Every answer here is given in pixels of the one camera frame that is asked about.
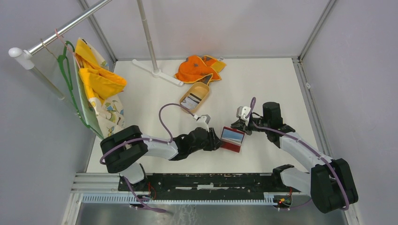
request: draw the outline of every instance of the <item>metal rod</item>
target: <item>metal rod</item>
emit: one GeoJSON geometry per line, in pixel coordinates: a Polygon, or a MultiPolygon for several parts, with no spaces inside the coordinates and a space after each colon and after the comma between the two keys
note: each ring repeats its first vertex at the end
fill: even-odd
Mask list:
{"type": "MultiPolygon", "coordinates": [[[[64,33],[66,33],[72,27],[78,25],[81,21],[83,21],[85,18],[89,17],[91,14],[93,14],[94,12],[96,12],[97,10],[102,8],[104,5],[108,4],[110,1],[111,0],[102,0],[102,1],[99,1],[99,2],[95,3],[90,8],[88,8],[86,11],[84,11],[82,14],[76,16],[75,18],[73,18],[72,20],[70,20],[69,22],[67,22],[66,24],[61,26],[60,28],[58,28],[57,29],[58,30],[58,34],[62,35],[64,33]]],[[[48,37],[44,38],[43,42],[40,42],[36,46],[34,46],[33,48],[29,49],[28,52],[31,55],[34,55],[34,54],[36,54],[38,51],[40,51],[44,47],[43,44],[48,45],[51,42],[53,42],[54,40],[56,40],[56,39],[57,39],[57,35],[54,32],[53,34],[51,34],[48,37]]]]}
{"type": "MultiPolygon", "coordinates": [[[[87,10],[89,8],[89,4],[87,3],[86,0],[77,0],[77,2],[79,3],[80,7],[83,10],[87,10]]],[[[116,63],[117,57],[115,55],[115,52],[111,48],[111,45],[109,44],[107,38],[105,37],[105,34],[102,31],[100,25],[98,24],[98,21],[95,18],[95,16],[94,15],[89,16],[88,21],[90,22],[92,28],[94,29],[95,33],[97,34],[98,38],[100,39],[102,45],[107,50],[107,53],[108,53],[110,59],[112,60],[112,64],[116,63]]]]}
{"type": "Polygon", "coordinates": [[[37,69],[37,67],[33,67],[29,71],[31,71],[36,78],[38,78],[48,89],[50,89],[50,91],[55,94],[59,100],[62,100],[70,109],[73,110],[73,112],[75,112],[75,114],[77,114],[73,104],[65,98],[65,95],[53,83],[51,83],[51,81],[49,81],[47,77],[44,76],[39,69],[37,69]]]}
{"type": "Polygon", "coordinates": [[[319,30],[321,29],[322,25],[324,24],[326,18],[329,16],[330,11],[334,7],[335,3],[337,0],[329,0],[327,3],[324,11],[322,12],[321,17],[319,18],[318,22],[316,23],[313,31],[311,32],[310,37],[308,38],[306,44],[304,45],[303,50],[301,50],[299,59],[302,61],[304,57],[306,56],[308,49],[311,47],[312,43],[314,42],[315,37],[319,33],[319,30]]]}
{"type": "Polygon", "coordinates": [[[142,25],[144,26],[144,32],[146,37],[146,42],[149,48],[149,54],[151,55],[151,61],[153,66],[153,72],[158,73],[159,68],[158,64],[156,63],[155,51],[153,50],[151,34],[149,33],[148,21],[146,20],[144,5],[142,4],[142,0],[137,0],[139,14],[141,15],[142,25]]]}

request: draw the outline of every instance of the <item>orange cloth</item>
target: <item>orange cloth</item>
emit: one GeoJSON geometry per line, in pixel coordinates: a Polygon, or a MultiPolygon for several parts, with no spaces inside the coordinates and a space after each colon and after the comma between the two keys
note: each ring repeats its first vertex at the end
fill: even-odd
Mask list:
{"type": "Polygon", "coordinates": [[[218,74],[227,64],[218,61],[212,56],[199,57],[192,55],[181,63],[175,77],[184,83],[195,83],[204,77],[211,75],[210,82],[221,80],[218,74]]]}

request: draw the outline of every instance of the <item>white floor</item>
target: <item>white floor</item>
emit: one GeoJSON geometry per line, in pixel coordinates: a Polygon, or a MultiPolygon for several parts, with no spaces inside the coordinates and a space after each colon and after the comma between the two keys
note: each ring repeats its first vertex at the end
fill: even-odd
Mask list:
{"type": "MultiPolygon", "coordinates": [[[[173,75],[183,60],[158,61],[163,72],[173,75]]],[[[280,103],[284,122],[313,146],[317,146],[309,117],[300,91],[291,59],[227,59],[226,68],[220,73],[222,80],[210,84],[210,96],[196,112],[208,114],[210,127],[221,136],[224,126],[237,120],[239,106],[249,106],[253,96],[257,98],[254,112],[262,114],[262,104],[267,101],[280,103]]],[[[119,97],[124,106],[127,126],[138,125],[141,132],[168,138],[158,119],[160,107],[166,103],[178,103],[190,85],[174,86],[160,78],[155,79],[131,61],[119,61],[115,73],[128,84],[119,97]]],[[[189,133],[195,121],[177,106],[169,106],[162,113],[166,126],[173,136],[189,133]]],[[[99,163],[102,152],[100,139],[96,139],[87,172],[107,173],[99,163]]],[[[140,162],[147,173],[269,173],[284,164],[292,164],[304,170],[288,153],[270,143],[264,133],[245,136],[240,153],[225,149],[198,151],[181,161],[167,161],[158,157],[142,157],[140,162]]]]}

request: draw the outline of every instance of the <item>red container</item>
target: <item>red container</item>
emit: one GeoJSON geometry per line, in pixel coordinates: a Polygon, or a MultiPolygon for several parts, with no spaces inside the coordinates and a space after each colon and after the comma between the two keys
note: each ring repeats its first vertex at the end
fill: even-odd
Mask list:
{"type": "Polygon", "coordinates": [[[242,145],[242,141],[243,141],[243,137],[244,136],[245,136],[245,133],[240,131],[240,130],[232,129],[232,128],[229,128],[229,127],[224,127],[224,129],[222,130],[222,134],[221,134],[221,141],[222,141],[221,148],[228,149],[228,150],[231,150],[231,151],[239,153],[240,152],[240,146],[242,145]],[[241,134],[242,135],[242,139],[240,141],[236,142],[236,141],[232,141],[230,139],[225,138],[224,137],[224,131],[225,130],[229,130],[229,131],[241,134]]]}

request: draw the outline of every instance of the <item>yellow cloth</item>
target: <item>yellow cloth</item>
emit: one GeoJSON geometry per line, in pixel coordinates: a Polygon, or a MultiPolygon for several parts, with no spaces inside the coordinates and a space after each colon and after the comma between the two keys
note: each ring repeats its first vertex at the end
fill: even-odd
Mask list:
{"type": "Polygon", "coordinates": [[[121,92],[127,81],[104,68],[102,68],[90,47],[81,39],[77,41],[76,58],[80,62],[79,70],[87,99],[98,98],[101,104],[105,99],[121,92]]]}

